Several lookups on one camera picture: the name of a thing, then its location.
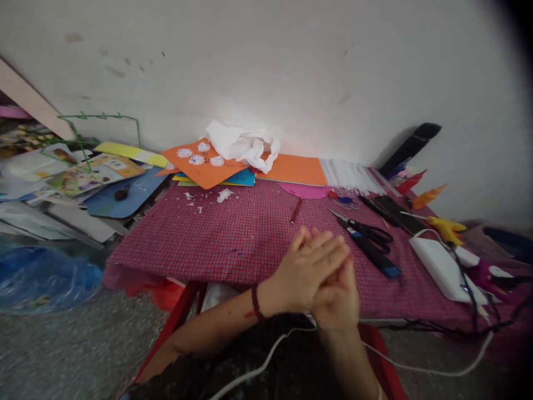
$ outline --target red pencil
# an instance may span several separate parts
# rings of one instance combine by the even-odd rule
[[[296,206],[296,210],[294,210],[293,217],[290,219],[290,223],[294,223],[294,220],[298,216],[298,212],[300,211],[301,201],[303,200],[303,197],[300,197],[300,201],[298,202],[298,205]]]

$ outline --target hand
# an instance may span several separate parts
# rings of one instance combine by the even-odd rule
[[[258,288],[262,310],[262,302],[267,304],[264,314],[310,311],[320,286],[349,254],[342,236],[324,232],[311,238],[307,228],[301,227],[276,273]]]
[[[312,237],[320,232],[313,230]],[[354,259],[349,255],[317,291],[311,312],[318,326],[330,333],[343,333],[359,323],[359,293],[355,284]]]

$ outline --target green wire rack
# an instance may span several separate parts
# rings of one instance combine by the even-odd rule
[[[121,115],[119,112],[117,112],[117,115],[107,115],[107,114],[105,114],[103,112],[102,112],[101,115],[86,115],[83,111],[80,111],[80,114],[77,114],[77,115],[57,116],[57,118],[62,119],[63,121],[66,121],[70,125],[70,127],[72,129],[72,132],[74,133],[74,135],[76,137],[76,140],[65,141],[65,140],[60,140],[60,139],[53,138],[50,141],[47,141],[47,142],[44,143],[44,147],[41,149],[40,153],[45,155],[45,156],[47,156],[47,157],[56,159],[58,161],[61,161],[61,162],[64,162],[66,164],[69,164],[69,165],[73,166],[73,164],[69,163],[68,161],[63,160],[63,159],[61,159],[59,157],[51,156],[50,154],[46,154],[43,151],[44,151],[45,147],[48,147],[51,144],[56,144],[56,143],[74,144],[74,143],[76,143],[77,145],[79,145],[80,149],[82,150],[85,163],[87,164],[87,168],[78,166],[79,168],[83,169],[84,171],[92,172],[92,169],[90,167],[89,158],[85,154],[85,148],[83,147],[83,145],[86,144],[86,145],[90,145],[91,146],[91,145],[94,145],[94,143],[83,141],[81,135],[78,133],[78,130],[76,129],[76,126],[74,125],[74,123],[69,118],[77,118],[77,119],[88,119],[88,118],[98,118],[98,119],[116,118],[116,119],[122,119],[122,118],[126,118],[126,119],[131,119],[132,121],[135,121],[135,124],[137,126],[137,140],[139,142],[139,148],[142,149],[142,143],[141,143],[141,140],[140,140],[139,120],[136,119],[136,118],[133,118],[133,117],[130,117],[130,116]]]

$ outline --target yellow glue gun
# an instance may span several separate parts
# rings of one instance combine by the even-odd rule
[[[459,240],[455,232],[461,232],[466,230],[466,227],[459,222],[448,221],[447,219],[428,217],[426,222],[435,227],[439,231],[439,235],[442,236],[444,242],[453,242],[457,246],[462,246],[463,242]]]

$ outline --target blue plastic bag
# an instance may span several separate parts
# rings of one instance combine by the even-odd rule
[[[25,246],[0,256],[0,312],[66,311],[98,291],[102,271],[80,258],[46,247]]]

